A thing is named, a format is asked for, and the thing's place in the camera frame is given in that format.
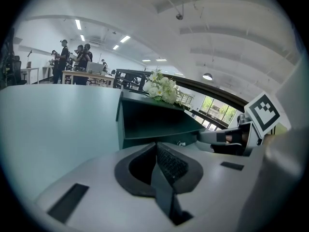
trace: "white bouquet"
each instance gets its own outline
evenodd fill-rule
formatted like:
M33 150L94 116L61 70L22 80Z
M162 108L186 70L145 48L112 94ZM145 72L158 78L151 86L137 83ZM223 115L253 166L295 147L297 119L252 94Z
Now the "white bouquet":
M165 101L170 104L176 102L179 95L182 95L180 91L176 89L176 82L164 77L160 70L152 71L151 75L144 84L143 90L149 93L151 98L156 101Z

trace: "teal table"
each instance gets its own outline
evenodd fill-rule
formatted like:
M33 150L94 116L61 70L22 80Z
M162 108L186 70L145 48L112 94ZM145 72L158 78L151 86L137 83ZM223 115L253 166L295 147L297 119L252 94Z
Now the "teal table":
M0 157L18 195L34 200L88 159L119 150L120 90L24 85L0 91Z

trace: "black railing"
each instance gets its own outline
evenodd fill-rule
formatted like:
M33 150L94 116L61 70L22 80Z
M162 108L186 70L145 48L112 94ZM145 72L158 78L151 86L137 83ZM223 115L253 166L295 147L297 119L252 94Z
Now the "black railing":
M121 88L121 85L126 89L137 89L139 92L143 92L143 86L146 82L147 77L151 75L151 72L143 72L143 71L133 71L133 70L122 70L117 69L114 81L114 88ZM226 103L229 106L236 108L237 110L244 112L244 106L248 104L242 98L239 98L235 95L232 95L222 89L200 83L197 81L189 80L183 77L173 76L163 74L164 76L173 79L176 82L176 85L196 91L198 93L210 96L219 101ZM218 118L211 116L203 111L190 111L192 114L199 116L200 118L210 122L220 129L226 129L228 124L219 120Z
M117 69L113 87L120 88L121 85L124 85L125 87L130 88L130 86L132 86L132 87L138 87L138 90L142 91L142 88L146 81L146 77L150 75L151 72ZM204 83L200 83L197 81L193 81L190 79L186 79L183 77L167 75L167 74L163 75L173 79L178 86L185 87L187 89L215 98L219 101L226 103L231 107L236 108L241 112L244 112L244 106L248 104L248 102L243 100L242 98L230 94L222 89ZM140 78L140 81L134 81L134 77Z

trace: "black shirt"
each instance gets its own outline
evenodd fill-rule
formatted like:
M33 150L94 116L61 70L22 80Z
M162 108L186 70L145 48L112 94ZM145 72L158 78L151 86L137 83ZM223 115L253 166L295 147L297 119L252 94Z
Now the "black shirt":
M79 53L78 56L77 56L77 58L79 58L82 54L83 54L83 52ZM92 62L92 52L88 52L88 53L85 54L85 55L88 55L89 58L90 58L90 60L91 60L91 62ZM81 60L79 60L79 62L78 62L78 67L81 67L81 68L85 68L85 69L86 69L86 68L87 68L87 63L88 63L88 59L87 59L85 56L83 56L83 57L81 58Z
M63 49L62 49L62 52L61 52L61 56L66 56L66 58L60 58L59 59L59 68L60 69L65 69L66 65L67 65L67 57L68 57L68 54L69 54L69 49L67 46L65 46Z
M59 61L57 60L57 56L55 56L54 67L58 69Z

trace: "white ceiling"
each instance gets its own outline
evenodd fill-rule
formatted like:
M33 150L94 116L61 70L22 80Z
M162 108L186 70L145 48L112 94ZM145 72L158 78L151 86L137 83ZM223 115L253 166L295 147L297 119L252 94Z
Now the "white ceiling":
M71 39L141 62L166 58L187 78L251 100L278 89L299 59L292 24L274 0L36 0L28 20L49 18ZM176 19L182 12L183 20ZM130 35L124 44L119 41ZM202 78L210 72L213 81Z
M91 43L92 46L97 45L103 49L112 51L115 45L119 45L116 50L117 55L128 59L133 59L141 64L145 64L142 62L143 59L150 59L153 63L156 62L157 58L161 58L153 50L134 39L129 39L124 43L121 43L120 41L126 36L126 34L120 33L103 25L80 21L82 29L79 30L77 29L75 19L52 18L49 19L49 21L56 27L62 28L70 40L79 41L81 39L80 35L82 34L84 35L85 43Z

